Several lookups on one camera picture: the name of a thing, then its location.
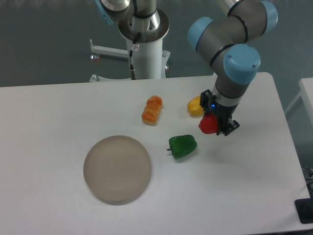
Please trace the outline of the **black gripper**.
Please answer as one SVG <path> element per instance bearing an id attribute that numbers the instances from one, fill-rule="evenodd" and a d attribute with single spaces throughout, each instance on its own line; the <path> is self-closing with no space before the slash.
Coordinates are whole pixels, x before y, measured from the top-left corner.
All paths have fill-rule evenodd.
<path id="1" fill-rule="evenodd" d="M 215 94 L 212 94 L 210 90 L 206 90 L 200 95 L 200 106 L 203 108 L 204 115 L 213 113 L 216 117 L 219 127 L 216 135 L 223 134 L 224 136 L 228 136 L 240 127 L 240 124 L 232 119 L 237 105 L 223 106 L 216 101 L 216 98 L 217 96 Z"/>

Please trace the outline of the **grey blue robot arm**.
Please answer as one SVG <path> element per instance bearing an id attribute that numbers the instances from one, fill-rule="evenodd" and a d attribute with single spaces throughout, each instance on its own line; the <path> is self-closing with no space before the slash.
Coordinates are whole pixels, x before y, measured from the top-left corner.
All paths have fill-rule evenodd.
<path id="1" fill-rule="evenodd" d="M 162 43 L 170 24 L 157 2 L 98 0 L 95 4 L 106 22 L 118 23 L 127 43 L 131 79 L 160 79 L 165 72 Z M 233 112 L 260 65 L 259 53 L 247 42 L 272 30 L 278 13 L 266 0 L 222 0 L 219 5 L 227 18 L 219 23 L 199 18 L 187 39 L 217 75 L 214 88 L 200 95 L 204 114 L 199 127 L 205 134 L 229 135 L 239 127 Z"/>

